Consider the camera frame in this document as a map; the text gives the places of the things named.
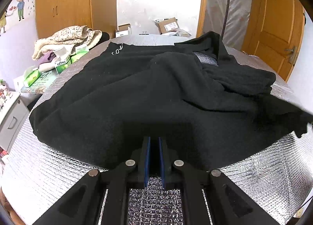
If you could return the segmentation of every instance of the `drawer handle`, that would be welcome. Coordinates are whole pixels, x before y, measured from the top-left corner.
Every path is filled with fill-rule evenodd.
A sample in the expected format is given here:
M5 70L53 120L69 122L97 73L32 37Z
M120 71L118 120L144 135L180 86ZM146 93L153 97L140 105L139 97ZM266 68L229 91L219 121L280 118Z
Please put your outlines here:
M17 122L18 122L18 120L17 120L17 118L14 116L13 119L12 119L12 121L10 122L9 127L8 127L7 129L8 129L8 130L12 130L12 129L14 128L14 126L16 125Z

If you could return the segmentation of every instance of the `metal bolt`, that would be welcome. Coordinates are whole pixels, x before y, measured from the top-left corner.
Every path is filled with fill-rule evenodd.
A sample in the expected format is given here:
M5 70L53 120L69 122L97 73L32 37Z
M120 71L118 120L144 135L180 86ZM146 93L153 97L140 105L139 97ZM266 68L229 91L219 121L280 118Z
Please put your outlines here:
M174 161L174 165L177 167L181 167L182 165L184 165L184 162L182 160L176 160Z
M211 174L212 174L212 176L214 176L214 177L219 177L220 175L221 175L221 171L220 170L218 170L218 169L213 169L212 171L211 171Z
M135 163L136 163L136 162L135 162L134 160L127 160L127 161L125 162L126 166L129 166L129 167L134 166Z
M88 172L88 175L91 177L95 177L97 174L98 174L98 170L96 169L89 170Z

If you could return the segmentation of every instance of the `blue shirt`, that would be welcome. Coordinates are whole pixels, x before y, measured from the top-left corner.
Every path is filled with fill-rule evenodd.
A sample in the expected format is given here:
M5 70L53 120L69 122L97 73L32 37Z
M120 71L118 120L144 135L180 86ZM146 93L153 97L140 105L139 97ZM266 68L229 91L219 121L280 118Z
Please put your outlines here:
M19 10L23 10L24 9L24 5L25 5L25 2L24 1L21 1L18 3L18 9Z

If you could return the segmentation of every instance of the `quilted foil sheet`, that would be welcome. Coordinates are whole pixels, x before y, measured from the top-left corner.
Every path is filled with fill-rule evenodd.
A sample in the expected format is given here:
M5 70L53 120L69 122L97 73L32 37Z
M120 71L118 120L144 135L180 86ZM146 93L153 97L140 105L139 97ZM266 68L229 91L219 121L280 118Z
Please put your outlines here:
M162 35L127 35L110 40L134 45L173 45L188 38ZM37 102L49 99L73 75L108 46L104 42L60 74ZM261 59L227 48L240 64L273 71ZM212 58L197 54L203 63ZM272 94L301 106L287 84L277 76ZM298 139L291 133L265 150L221 170L280 224L287 221L303 203L313 185L313 130ZM26 223L34 223L92 165L70 158L38 141L29 119L24 123L10 152L2 189L16 213ZM180 191L165 191L160 178L149 179L144 190L132 189L129 198L129 224L183 224Z

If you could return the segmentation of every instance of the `blue strip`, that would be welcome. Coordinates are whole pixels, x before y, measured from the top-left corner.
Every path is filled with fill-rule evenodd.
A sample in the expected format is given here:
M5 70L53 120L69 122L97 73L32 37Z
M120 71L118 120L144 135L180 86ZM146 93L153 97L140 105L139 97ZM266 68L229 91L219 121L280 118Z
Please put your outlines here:
M147 153L146 153L146 159L145 159L145 178L144 178L145 187L148 186L149 164L150 164L150 137L148 137Z
M162 186L165 187L165 170L164 170L164 160L163 160L163 150L162 150L162 140L159 137L159 149L160 149L160 168L161 168L161 180Z

